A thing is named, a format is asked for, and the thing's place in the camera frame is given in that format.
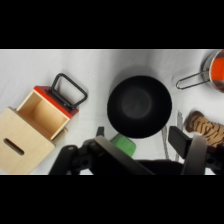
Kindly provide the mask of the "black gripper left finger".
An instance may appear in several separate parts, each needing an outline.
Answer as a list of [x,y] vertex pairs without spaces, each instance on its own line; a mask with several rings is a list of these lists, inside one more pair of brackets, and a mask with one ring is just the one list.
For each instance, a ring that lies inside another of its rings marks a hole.
[[97,129],[95,138],[86,140],[81,147],[62,147],[49,174],[79,175],[86,169],[94,175],[153,175],[152,171],[107,140],[103,127]]

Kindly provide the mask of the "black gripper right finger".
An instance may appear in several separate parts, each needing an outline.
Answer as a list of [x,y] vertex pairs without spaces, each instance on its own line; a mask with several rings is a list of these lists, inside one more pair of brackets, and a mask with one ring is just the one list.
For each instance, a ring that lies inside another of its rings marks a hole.
[[169,128],[168,142],[184,160],[182,175],[203,175],[209,168],[216,175],[224,175],[224,145],[209,146],[199,135],[189,138],[176,126]]

